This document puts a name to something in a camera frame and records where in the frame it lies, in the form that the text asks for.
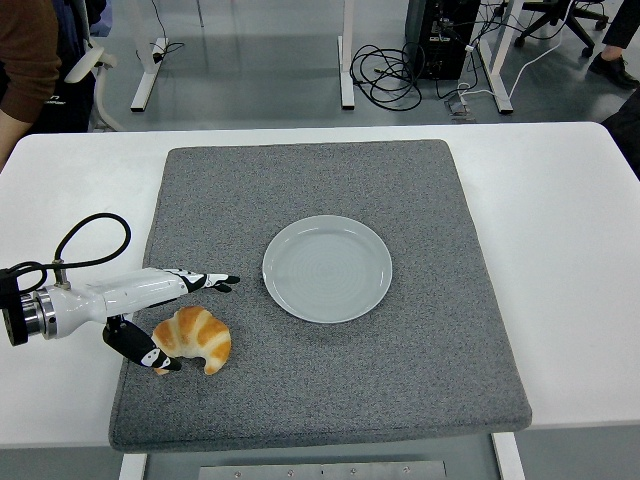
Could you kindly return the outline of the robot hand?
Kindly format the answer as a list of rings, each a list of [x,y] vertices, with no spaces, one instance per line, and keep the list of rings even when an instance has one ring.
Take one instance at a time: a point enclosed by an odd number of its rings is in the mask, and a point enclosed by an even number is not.
[[[71,286],[64,271],[55,279],[54,285],[34,295],[40,305],[45,339],[64,338],[87,322],[102,323],[103,341],[123,357],[147,368],[169,371],[180,370],[181,363],[127,316],[200,289],[229,292],[240,281],[228,274],[158,268],[144,268],[78,288]]]

